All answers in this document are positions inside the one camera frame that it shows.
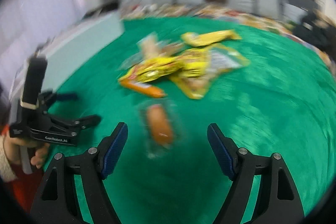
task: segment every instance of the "red clothing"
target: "red clothing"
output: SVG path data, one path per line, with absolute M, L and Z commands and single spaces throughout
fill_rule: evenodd
M 2 135 L 7 131 L 8 126 L 3 129 Z M 43 177 L 43 170 L 41 168 L 33 174 L 26 175 L 20 165 L 11 165 L 11 168 L 16 174 L 17 179 L 6 183 L 6 186 L 21 207 L 29 213 L 35 193 Z

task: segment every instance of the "yellow snack bag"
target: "yellow snack bag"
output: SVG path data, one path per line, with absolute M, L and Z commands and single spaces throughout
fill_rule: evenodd
M 181 72 L 169 75 L 169 79 L 190 99 L 202 99 L 208 92 L 211 80 L 216 75 L 206 74 L 198 77 L 183 77 Z
M 185 50 L 180 55 L 183 63 L 183 70 L 181 76 L 195 77 L 205 73 L 209 66 L 209 51 L 205 48 L 192 48 Z
M 164 75 L 169 75 L 182 67 L 182 62 L 177 57 L 157 57 L 144 60 L 132 67 L 119 81 L 128 79 L 141 83 L 156 80 Z
M 233 39 L 233 40 L 242 39 L 240 35 L 238 35 L 234 30 L 224 30 L 205 34 L 187 32 L 181 35 L 181 38 L 184 40 L 185 43 L 193 47 L 207 46 L 212 43 L 220 42 L 224 39 Z
M 209 53 L 209 65 L 204 75 L 186 77 L 183 70 L 169 76 L 169 79 L 191 99 L 202 99 L 208 92 L 211 84 L 222 73 L 246 67 L 250 61 L 233 48 L 221 44 L 211 45 L 205 50 Z

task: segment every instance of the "sausage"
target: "sausage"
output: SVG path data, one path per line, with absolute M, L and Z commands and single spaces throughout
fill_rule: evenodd
M 148 95 L 153 98 L 162 98 L 166 96 L 166 94 L 164 93 L 162 89 L 154 85 L 139 83 L 139 82 L 131 81 L 131 80 L 121 80 L 119 83 L 124 88 L 137 91 L 139 93 Z
M 173 131 L 167 114 L 161 104 L 154 104 L 147 109 L 147 124 L 153 140 L 162 146 L 173 142 Z

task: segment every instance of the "sleeve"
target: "sleeve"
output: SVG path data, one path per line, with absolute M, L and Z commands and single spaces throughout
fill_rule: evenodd
M 0 177 L 4 182 L 10 182 L 16 180 L 17 177 L 7 160 L 3 146 L 4 139 L 5 138 L 3 136 L 0 136 Z

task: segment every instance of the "green tablecloth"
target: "green tablecloth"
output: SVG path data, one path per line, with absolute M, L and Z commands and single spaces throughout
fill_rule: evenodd
M 125 22 L 125 33 L 93 56 L 59 89 L 76 91 L 79 102 L 61 103 L 52 112 L 64 117 L 97 113 L 102 122 L 84 131 L 78 147 L 54 146 L 76 155 L 110 135 L 119 121 L 129 137 L 114 173 L 104 181 L 123 224 L 212 223 L 231 182 L 219 168 L 206 137 L 215 122 L 238 146 L 257 155 L 279 152 L 295 180 L 305 213 L 320 199 L 335 174 L 336 89 L 319 57 L 290 39 L 252 27 L 199 18 L 162 18 Z M 185 32 L 234 29 L 237 49 L 251 65 L 222 75 L 202 100 L 187 98 L 172 82 L 161 80 L 178 108 L 186 138 L 164 157 L 146 157 L 146 136 L 137 105 L 147 97 L 122 88 L 116 71 L 138 51 L 136 42 L 156 31 L 159 39 L 180 39 Z M 253 183 L 243 218 L 251 218 L 260 178 Z M 80 177 L 76 187 L 83 217 L 91 217 Z

